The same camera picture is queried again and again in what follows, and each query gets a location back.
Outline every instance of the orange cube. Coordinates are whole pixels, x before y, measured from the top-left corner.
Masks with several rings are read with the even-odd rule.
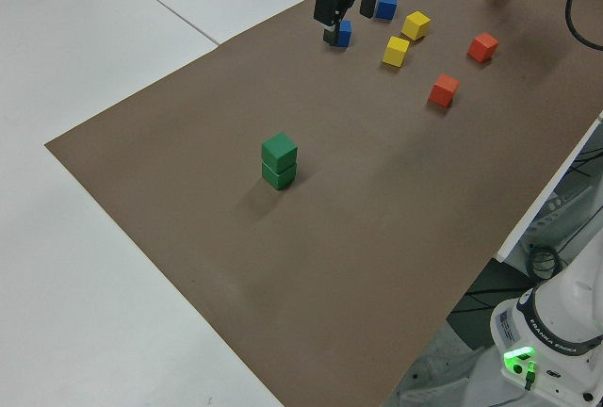
[[[498,47],[498,40],[489,33],[482,33],[473,39],[467,53],[479,63],[488,61]]]
[[[456,93],[459,85],[461,85],[461,82],[454,77],[450,77],[446,74],[440,74],[433,85],[432,92],[430,93],[430,101],[442,107],[450,106],[452,96],[454,96],[454,93]]]

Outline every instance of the brown tabletop surface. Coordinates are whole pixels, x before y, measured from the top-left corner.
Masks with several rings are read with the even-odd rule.
[[[603,108],[564,1],[356,7],[343,50],[308,0],[47,146],[285,406],[378,406]],[[603,0],[576,2],[603,41]],[[382,65],[415,10],[430,34]],[[427,103],[440,73],[450,109]],[[299,174],[276,191],[260,145],[280,131]]]

